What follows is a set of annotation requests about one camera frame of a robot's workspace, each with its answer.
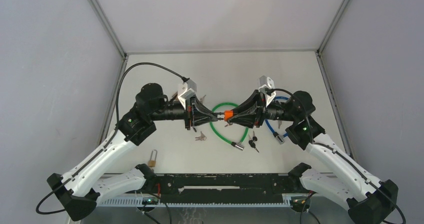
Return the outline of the orange padlock black keys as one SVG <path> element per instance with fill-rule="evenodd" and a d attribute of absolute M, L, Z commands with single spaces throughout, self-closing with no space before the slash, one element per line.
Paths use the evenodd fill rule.
<path fill-rule="evenodd" d="M 256 142 L 257 141 L 258 141 L 258 138 L 257 138 L 257 136 L 256 136 L 256 134 L 255 134 L 254 131 L 252 131 L 252 135 L 248 134 L 248 143 L 249 143 L 249 145 L 259 153 L 259 150 L 256 147 Z"/>

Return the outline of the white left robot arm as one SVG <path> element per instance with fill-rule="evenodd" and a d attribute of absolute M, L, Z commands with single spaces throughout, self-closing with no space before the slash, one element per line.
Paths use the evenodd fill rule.
<path fill-rule="evenodd" d="M 90 215 L 103 201 L 129 191 L 141 189 L 149 193 L 155 189 L 156 175 L 147 164 L 138 164 L 111 178 L 101 177 L 118 159 L 156 131 L 155 121 L 162 120 L 184 120 L 185 127 L 190 129 L 216 122 L 218 117 L 195 94 L 183 102 L 169 102 L 159 84 L 143 86 L 133 107 L 102 144 L 70 171 L 48 177 L 47 183 L 74 222 Z"/>

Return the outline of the green cable lock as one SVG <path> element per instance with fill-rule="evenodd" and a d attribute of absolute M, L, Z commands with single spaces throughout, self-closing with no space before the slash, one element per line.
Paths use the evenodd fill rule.
<path fill-rule="evenodd" d="M 237 104 L 232 103 L 232 102 L 222 102 L 217 104 L 212 111 L 217 111 L 218 109 L 225 107 L 225 106 L 230 106 L 230 107 L 237 107 Z M 248 137 L 249 134 L 249 128 L 245 128 L 243 131 L 243 134 L 241 135 L 240 139 L 235 142 L 231 139 L 229 139 L 228 137 L 226 137 L 225 135 L 223 135 L 214 125 L 213 122 L 209 123 L 209 126 L 211 128 L 211 130 L 213 131 L 213 133 L 222 141 L 224 141 L 226 144 L 232 146 L 233 148 L 243 151 L 245 149 L 243 142 L 244 140 Z"/>

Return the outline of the brass padlock silver keys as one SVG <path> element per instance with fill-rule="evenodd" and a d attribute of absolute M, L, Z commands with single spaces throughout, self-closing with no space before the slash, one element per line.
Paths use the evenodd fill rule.
<path fill-rule="evenodd" d="M 196 141 L 205 141 L 207 139 L 206 135 L 200 131 L 200 135 L 198 137 L 195 137 Z"/>

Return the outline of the blue cable lock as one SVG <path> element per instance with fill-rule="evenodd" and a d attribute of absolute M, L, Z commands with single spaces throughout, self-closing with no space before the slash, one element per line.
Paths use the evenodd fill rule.
<path fill-rule="evenodd" d="M 284 97 L 284 96 L 277 96 L 275 98 L 275 100 L 284 100 L 284 101 L 287 101 L 288 99 L 289 99 L 288 97 Z M 272 133 L 272 135 L 274 136 L 274 138 L 278 141 L 278 143 L 280 145 L 282 145 L 285 142 L 284 138 L 287 137 L 288 134 L 287 133 L 280 134 L 278 131 L 276 131 L 272 127 L 272 125 L 270 124 L 270 122 L 267 119 L 265 119 L 265 124 L 268 127 L 268 129 L 270 130 L 270 132 Z"/>

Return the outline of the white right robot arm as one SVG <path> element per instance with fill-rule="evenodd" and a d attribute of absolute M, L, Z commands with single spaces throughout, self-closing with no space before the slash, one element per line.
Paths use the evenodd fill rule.
<path fill-rule="evenodd" d="M 315 106 L 305 91 L 290 93 L 288 100 L 275 100 L 277 90 L 254 91 L 241 105 L 224 112 L 224 120 L 247 128 L 259 127 L 266 120 L 290 122 L 286 133 L 291 142 L 317 158 L 334 174 L 325 177 L 311 166 L 301 163 L 289 178 L 295 192 L 307 189 L 320 194 L 348 212 L 356 224 L 381 224 L 399 209 L 398 187 L 382 181 L 353 160 L 317 123 Z"/>

